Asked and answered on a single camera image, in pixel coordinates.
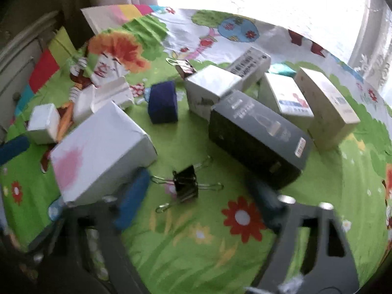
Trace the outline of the large white pink-stained box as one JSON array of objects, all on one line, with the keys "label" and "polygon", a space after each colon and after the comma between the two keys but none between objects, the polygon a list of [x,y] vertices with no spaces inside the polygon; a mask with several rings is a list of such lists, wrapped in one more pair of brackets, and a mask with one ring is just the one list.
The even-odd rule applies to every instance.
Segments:
[{"label": "large white pink-stained box", "polygon": [[51,152],[66,204],[92,204],[114,194],[140,167],[158,158],[150,136],[110,102],[69,133]]}]

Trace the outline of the black DORMI product box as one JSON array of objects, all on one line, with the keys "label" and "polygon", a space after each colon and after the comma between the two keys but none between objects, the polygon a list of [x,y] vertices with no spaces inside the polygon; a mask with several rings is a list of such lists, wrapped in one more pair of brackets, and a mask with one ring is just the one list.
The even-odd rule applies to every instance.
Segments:
[{"label": "black DORMI product box", "polygon": [[209,139],[272,188],[304,171],[313,140],[299,127],[243,92],[212,106]]}]

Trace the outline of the beige tall carton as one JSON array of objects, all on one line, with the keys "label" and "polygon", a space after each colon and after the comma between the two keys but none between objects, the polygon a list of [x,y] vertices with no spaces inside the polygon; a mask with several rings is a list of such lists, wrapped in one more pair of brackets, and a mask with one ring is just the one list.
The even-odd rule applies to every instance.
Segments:
[{"label": "beige tall carton", "polygon": [[308,131],[316,147],[327,151],[338,146],[360,123],[353,108],[321,72],[301,67],[294,81],[313,112]]}]

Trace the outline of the small white cube box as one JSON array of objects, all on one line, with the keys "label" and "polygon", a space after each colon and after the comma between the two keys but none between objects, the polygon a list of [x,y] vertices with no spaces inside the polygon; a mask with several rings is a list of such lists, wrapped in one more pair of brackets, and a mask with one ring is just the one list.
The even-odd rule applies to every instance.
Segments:
[{"label": "small white cube box", "polygon": [[30,115],[27,133],[37,145],[55,143],[59,122],[60,115],[54,104],[35,106]]}]

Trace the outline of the white dresser cabinet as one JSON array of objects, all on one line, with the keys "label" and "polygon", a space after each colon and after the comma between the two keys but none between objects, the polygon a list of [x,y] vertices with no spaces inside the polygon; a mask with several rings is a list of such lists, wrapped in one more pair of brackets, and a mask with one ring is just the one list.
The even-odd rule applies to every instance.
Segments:
[{"label": "white dresser cabinet", "polygon": [[29,76],[61,24],[58,11],[40,17],[1,50],[1,139],[11,124]]}]

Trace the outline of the black binder clip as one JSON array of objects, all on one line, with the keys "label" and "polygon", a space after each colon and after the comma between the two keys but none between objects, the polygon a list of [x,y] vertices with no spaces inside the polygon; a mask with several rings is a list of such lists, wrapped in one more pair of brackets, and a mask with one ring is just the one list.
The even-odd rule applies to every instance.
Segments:
[{"label": "black binder clip", "polygon": [[164,179],[156,175],[151,175],[150,180],[155,184],[169,184],[174,187],[175,200],[160,204],[156,208],[156,213],[161,214],[172,208],[177,204],[187,202],[189,200],[199,197],[200,190],[221,191],[224,189],[224,184],[202,184],[198,182],[197,172],[208,167],[213,162],[213,158],[207,158],[195,165],[190,165],[181,171],[172,171],[172,179]]}]

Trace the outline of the dark blue velvet box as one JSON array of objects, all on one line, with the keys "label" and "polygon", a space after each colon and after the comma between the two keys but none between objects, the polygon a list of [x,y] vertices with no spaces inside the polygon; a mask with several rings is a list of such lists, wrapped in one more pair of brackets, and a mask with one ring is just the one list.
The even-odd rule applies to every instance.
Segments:
[{"label": "dark blue velvet box", "polygon": [[160,82],[151,86],[147,112],[153,124],[178,122],[174,81]]}]

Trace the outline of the colourful cartoon play mat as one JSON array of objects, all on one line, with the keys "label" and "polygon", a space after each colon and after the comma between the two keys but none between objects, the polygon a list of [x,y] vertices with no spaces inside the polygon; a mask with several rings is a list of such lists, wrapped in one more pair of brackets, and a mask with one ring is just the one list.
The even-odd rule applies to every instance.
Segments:
[{"label": "colourful cartoon play mat", "polygon": [[225,67],[249,47],[269,54],[275,63],[294,70],[323,73],[360,118],[360,124],[336,148],[313,149],[304,172],[286,193],[297,201],[332,203],[345,232],[359,282],[364,284],[391,253],[391,108],[357,68],[350,68],[301,35],[254,19],[218,11],[149,7],[128,22],[113,24],[93,40],[91,53],[75,47],[60,29],[29,78],[7,138],[24,134],[35,106],[63,106],[73,87],[70,75],[78,60],[87,60],[85,77],[101,77],[98,52],[123,59],[142,56],[144,71],[132,71],[133,86],[173,80],[179,120],[154,125],[141,96],[127,114],[151,137],[158,158],[151,173],[170,178],[206,157],[200,170],[204,183],[220,182],[220,191],[199,197],[164,213],[156,207],[175,198],[169,184],[151,184],[137,218],[122,239],[140,276],[152,293],[242,293],[266,259],[274,234],[243,184],[243,167],[208,137],[208,123],[191,113],[185,87],[167,58],[188,59],[196,69]]}]

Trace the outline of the white box blue red print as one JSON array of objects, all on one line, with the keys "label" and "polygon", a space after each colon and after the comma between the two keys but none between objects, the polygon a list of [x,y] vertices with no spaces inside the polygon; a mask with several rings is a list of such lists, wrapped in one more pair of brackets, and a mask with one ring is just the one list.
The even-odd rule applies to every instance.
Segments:
[{"label": "white box blue red print", "polygon": [[313,122],[310,105],[289,76],[264,73],[260,80],[258,101],[305,132]]}]

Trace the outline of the teal small packet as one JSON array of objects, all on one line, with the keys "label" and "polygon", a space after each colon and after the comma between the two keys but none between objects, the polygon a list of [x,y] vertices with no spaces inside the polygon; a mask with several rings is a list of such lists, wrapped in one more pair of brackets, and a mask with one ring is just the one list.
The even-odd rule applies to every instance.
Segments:
[{"label": "teal small packet", "polygon": [[284,63],[271,64],[268,73],[288,76],[291,78],[294,78],[296,76],[296,71]]}]

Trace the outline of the patterned binder clip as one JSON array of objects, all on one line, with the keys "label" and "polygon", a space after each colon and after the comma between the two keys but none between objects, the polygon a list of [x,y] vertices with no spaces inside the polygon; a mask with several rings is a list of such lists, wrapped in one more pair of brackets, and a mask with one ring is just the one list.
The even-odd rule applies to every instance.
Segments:
[{"label": "patterned binder clip", "polygon": [[189,76],[197,72],[197,70],[195,70],[195,68],[190,64],[188,60],[167,58],[166,62],[176,68],[176,71],[179,73],[180,77],[183,80],[186,80]]}]

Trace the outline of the white barcode carton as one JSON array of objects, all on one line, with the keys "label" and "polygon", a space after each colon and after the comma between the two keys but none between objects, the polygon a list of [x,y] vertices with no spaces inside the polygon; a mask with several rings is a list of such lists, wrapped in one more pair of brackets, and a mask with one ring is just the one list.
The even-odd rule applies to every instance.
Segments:
[{"label": "white barcode carton", "polygon": [[225,70],[241,77],[239,90],[245,92],[269,70],[271,58],[265,52],[250,47]]}]

